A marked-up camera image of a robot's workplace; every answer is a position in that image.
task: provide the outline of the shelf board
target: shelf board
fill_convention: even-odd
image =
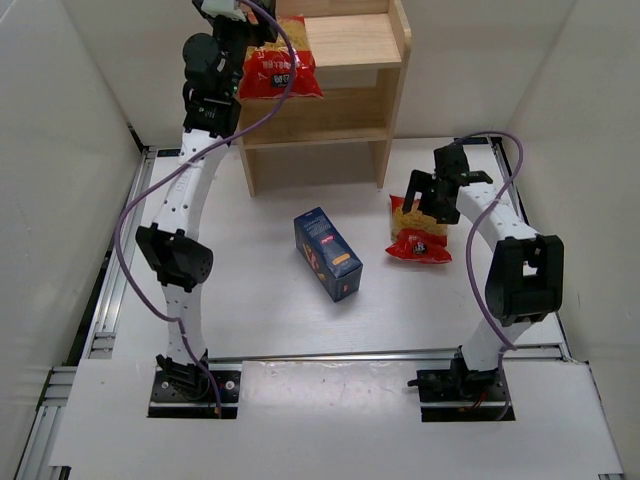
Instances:
[[[287,100],[274,118],[243,138],[246,149],[386,140],[379,94],[373,88],[328,90],[325,97]],[[255,123],[273,101],[245,101],[241,127]]]
[[[305,18],[319,70],[393,68],[402,58],[389,15]]]

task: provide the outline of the cable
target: cable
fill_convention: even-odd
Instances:
[[[507,383],[507,376],[504,373],[504,354],[507,352],[506,349],[501,349],[498,354],[498,372],[500,373],[500,381],[504,386],[504,408],[500,415],[496,417],[496,421],[500,422],[504,418],[504,416],[509,411],[509,407],[511,407],[511,392],[509,391],[509,384]]]
[[[488,396],[489,396],[489,394],[486,391],[482,392],[482,394],[480,395],[480,398],[478,398],[476,403],[474,403],[471,408],[468,408],[467,411],[476,410],[477,408],[479,408],[480,405],[483,404],[483,402],[487,399]]]
[[[496,194],[496,198],[493,200],[493,202],[491,202],[491,204],[486,208],[486,210],[484,212],[482,212],[478,216],[476,221],[471,226],[471,231],[469,232],[469,236],[467,237],[466,255],[465,255],[465,260],[466,260],[466,264],[467,264],[467,275],[469,276],[469,283],[471,284],[471,290],[473,291],[473,296],[475,297],[476,301],[478,302],[478,306],[480,307],[480,310],[482,311],[482,314],[483,314],[485,320],[489,323],[489,326],[491,327],[491,329],[494,331],[494,333],[498,336],[498,338],[500,339],[500,341],[503,344],[503,348],[500,350],[500,353],[498,354],[498,372],[500,374],[500,378],[501,378],[502,384],[504,385],[504,391],[505,391],[504,409],[496,419],[497,421],[500,421],[507,414],[507,412],[509,411],[509,407],[511,406],[511,392],[509,391],[509,384],[507,383],[507,376],[505,375],[504,365],[503,365],[503,363],[504,363],[504,354],[508,350],[517,350],[518,347],[516,347],[513,344],[513,342],[511,342],[507,338],[507,336],[502,332],[500,327],[498,327],[498,325],[494,321],[493,317],[491,316],[491,312],[489,312],[489,309],[487,308],[487,306],[484,303],[484,299],[482,298],[482,295],[480,294],[480,289],[478,288],[478,282],[476,281],[476,276],[475,276],[475,274],[473,272],[473,262],[472,262],[472,258],[471,258],[471,247],[473,246],[473,238],[475,237],[476,232],[478,231],[478,228],[480,227],[480,224],[496,208],[496,206],[500,202],[500,199],[502,198],[502,195],[504,195],[504,193],[509,189],[509,187],[511,185],[513,185],[513,183],[515,182],[516,177],[520,173],[520,169],[522,168],[522,164],[524,162],[524,147],[523,147],[522,142],[520,141],[520,139],[518,137],[516,137],[515,135],[512,135],[512,134],[510,134],[508,132],[503,132],[503,131],[500,131],[500,130],[484,130],[484,131],[481,131],[481,132],[476,132],[476,133],[473,133],[471,135],[467,135],[467,136],[465,136],[463,138],[459,138],[458,140],[454,141],[453,144],[462,143],[466,139],[471,138],[471,137],[488,136],[488,135],[499,135],[501,137],[507,137],[507,138],[513,140],[515,142],[516,146],[518,147],[518,162],[516,163],[516,166],[513,169],[513,173],[506,180],[506,182],[504,182],[504,185],[502,186],[502,188],[500,190],[498,190],[498,193]]]
[[[215,378],[213,377],[213,375],[209,371],[209,368],[205,367],[202,364],[202,362],[193,353],[193,350],[191,349],[191,345],[189,344],[189,341],[187,340],[187,338],[185,336],[186,335],[186,330],[185,330],[184,323],[183,323],[182,319],[180,317],[169,317],[168,315],[165,315],[160,310],[158,310],[153,305],[153,303],[151,303],[151,301],[147,298],[147,296],[144,294],[144,292],[140,288],[140,285],[138,285],[136,280],[133,278],[133,275],[131,274],[131,270],[129,270],[129,267],[127,266],[127,262],[126,262],[126,260],[124,258],[124,252],[122,251],[122,243],[121,242],[122,242],[122,230],[124,228],[124,223],[127,220],[127,217],[133,211],[133,209],[136,208],[136,206],[140,202],[142,202],[142,200],[144,200],[149,195],[151,195],[153,192],[157,191],[158,189],[160,189],[161,187],[163,187],[164,185],[169,183],[174,178],[179,177],[180,175],[182,175],[188,168],[191,168],[193,163],[196,160],[198,160],[199,158],[204,157],[205,155],[207,155],[211,151],[215,150],[216,148],[221,147],[222,145],[230,144],[234,140],[237,140],[238,138],[242,137],[243,135],[246,135],[247,133],[252,132],[256,128],[259,128],[260,126],[264,125],[271,118],[273,118],[273,116],[276,113],[278,113],[278,111],[280,110],[280,108],[282,108],[282,105],[284,104],[286,99],[289,97],[289,94],[291,93],[291,90],[293,89],[293,82],[295,81],[295,77],[296,77],[296,52],[295,52],[295,50],[293,48],[293,45],[291,44],[291,40],[289,39],[287,33],[284,31],[284,29],[278,24],[278,22],[266,10],[264,10],[259,5],[256,5],[253,1],[251,1],[251,0],[240,0],[240,2],[244,3],[245,5],[247,5],[253,11],[258,13],[262,18],[267,20],[267,22],[269,22],[269,24],[271,24],[271,26],[273,26],[278,31],[278,33],[282,36],[285,44],[287,45],[287,49],[289,50],[289,57],[291,58],[291,69],[289,71],[289,82],[287,83],[287,86],[285,87],[284,92],[282,93],[282,97],[278,100],[278,102],[274,106],[273,110],[271,112],[269,112],[267,115],[265,115],[262,119],[258,120],[255,124],[251,125],[250,127],[246,128],[246,129],[244,129],[244,130],[242,130],[242,131],[240,131],[238,133],[235,133],[234,135],[232,135],[232,136],[230,136],[228,138],[220,140],[220,141],[208,146],[207,148],[204,148],[200,152],[197,152],[191,158],[189,158],[189,160],[187,162],[185,162],[178,169],[176,169],[173,173],[171,173],[167,177],[163,178],[162,180],[160,180],[155,185],[149,187],[146,191],[142,192],[138,197],[136,197],[134,200],[132,200],[131,203],[129,203],[129,205],[127,205],[124,208],[124,210],[122,211],[122,214],[118,218],[118,221],[116,223],[115,232],[114,232],[114,244],[115,244],[116,257],[118,259],[118,263],[120,264],[120,268],[122,269],[122,273],[124,274],[125,278],[127,279],[127,282],[129,282],[129,285],[131,285],[131,288],[136,293],[138,298],[140,298],[142,303],[144,303],[144,305],[156,317],[158,317],[159,319],[164,320],[165,322],[168,322],[168,323],[177,323],[178,324],[178,328],[180,329],[180,334],[182,335],[182,343],[184,344],[185,350],[189,354],[189,357],[191,358],[191,360],[193,360],[193,363],[195,365],[197,365],[200,368],[200,370],[202,370],[202,372],[207,376],[207,378],[209,379],[209,382],[211,382],[211,385],[213,386],[213,391],[214,391],[215,396],[216,396],[216,410],[218,411],[218,417],[219,418],[222,418],[222,407],[221,407],[221,403],[222,402],[220,401],[220,391],[218,389],[218,385],[216,383]]]
[[[473,296],[475,297],[476,302],[478,302],[478,306],[480,307],[480,310],[482,311],[482,314],[484,315],[485,320],[489,323],[489,326],[494,331],[494,333],[498,336],[500,341],[502,341],[503,345],[507,348],[507,350],[516,350],[517,347],[506,337],[506,335],[502,332],[502,330],[500,330],[500,327],[498,327],[498,325],[495,323],[495,321],[493,320],[493,317],[491,316],[491,313],[489,312],[489,309],[484,303],[482,294],[480,293],[480,289],[478,288],[478,282],[476,281],[475,273],[473,272],[471,247],[473,246],[473,238],[475,237],[476,232],[480,227],[480,224],[496,208],[496,206],[500,202],[500,199],[502,198],[502,195],[504,195],[504,192],[506,192],[509,189],[509,187],[513,185],[516,177],[518,176],[518,173],[520,173],[520,169],[522,168],[522,163],[524,161],[524,147],[522,146],[522,142],[520,141],[520,139],[518,139],[518,137],[508,132],[503,132],[500,130],[485,130],[481,132],[476,132],[471,135],[467,135],[465,137],[459,138],[458,140],[453,142],[453,144],[462,143],[468,138],[477,137],[481,135],[500,135],[502,137],[507,137],[513,140],[515,144],[518,146],[518,163],[516,163],[516,166],[513,169],[513,173],[511,174],[511,176],[507,179],[506,182],[504,182],[504,185],[502,186],[502,188],[498,190],[498,193],[496,194],[496,197],[493,200],[493,202],[491,202],[491,204],[485,209],[485,211],[478,216],[476,221],[471,226],[471,231],[469,232],[469,236],[467,237],[466,256],[465,256],[466,263],[467,263],[467,275],[469,276],[469,282],[471,283],[471,290],[473,291]]]

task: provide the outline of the white panel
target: white panel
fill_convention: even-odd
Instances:
[[[215,255],[203,286],[202,330],[212,357],[303,355],[456,348],[480,322],[464,262],[470,222],[450,228],[449,265],[423,266],[391,258],[389,194],[404,195],[412,169],[433,169],[433,149],[450,139],[397,140],[387,183],[379,191],[366,146],[288,149],[261,157],[263,189],[246,193],[237,152],[227,155],[204,208],[200,242]],[[500,184],[488,145],[466,147],[474,169]],[[159,158],[153,181],[175,168]],[[286,178],[287,188],[279,185]],[[164,199],[146,201],[149,225]],[[360,291],[333,303],[295,248],[293,219],[321,206],[364,264]],[[476,275],[484,290],[491,251],[474,243]],[[139,250],[133,273],[153,302],[162,306],[160,284]],[[120,308],[114,358],[154,358],[166,349],[166,325],[128,288]],[[521,345],[561,343],[553,318],[531,328]]]
[[[191,2],[63,2],[143,142],[179,144],[182,46],[209,30]],[[448,136],[506,126],[573,0],[403,3],[414,40],[397,134]]]
[[[9,475],[138,155],[57,0],[13,3],[0,20],[0,64],[0,472]]]
[[[517,421],[421,423],[411,363],[244,365],[238,419],[146,418],[153,361],[80,365],[71,478],[597,479],[620,464],[585,365],[507,362]]]
[[[640,3],[579,0],[512,122],[537,227],[566,245],[562,318],[591,362],[626,472],[640,478]]]
[[[506,127],[572,3],[403,0],[413,51],[397,135]]]
[[[6,13],[13,0],[0,0],[0,18]]]

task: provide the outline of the wooden shelf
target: wooden shelf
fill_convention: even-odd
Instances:
[[[306,18],[318,70],[393,68],[402,57],[389,15]]]
[[[243,103],[241,125],[252,125],[273,108],[271,101]],[[245,135],[246,149],[285,145],[385,140],[380,94],[375,88],[328,90],[325,97],[288,100],[278,114]]]
[[[322,99],[290,98],[274,118],[238,139],[249,193],[258,191],[261,149],[347,142],[369,143],[382,188],[411,54],[402,1],[278,0],[277,13],[305,15],[317,74],[336,72],[329,76],[350,80],[358,70],[373,70],[377,78],[371,88],[325,89]],[[239,128],[262,119],[274,103],[243,101]]]

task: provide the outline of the white wall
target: white wall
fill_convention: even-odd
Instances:
[[[0,17],[0,477],[12,478],[139,154],[59,0],[16,0]]]
[[[0,0],[0,18],[7,11],[9,5],[11,4],[11,0]]]
[[[640,478],[640,2],[578,0],[511,129],[527,150],[527,212],[565,242],[572,352]]]
[[[63,0],[146,144],[175,145],[190,2]],[[398,136],[506,127],[573,0],[403,0],[414,36]]]

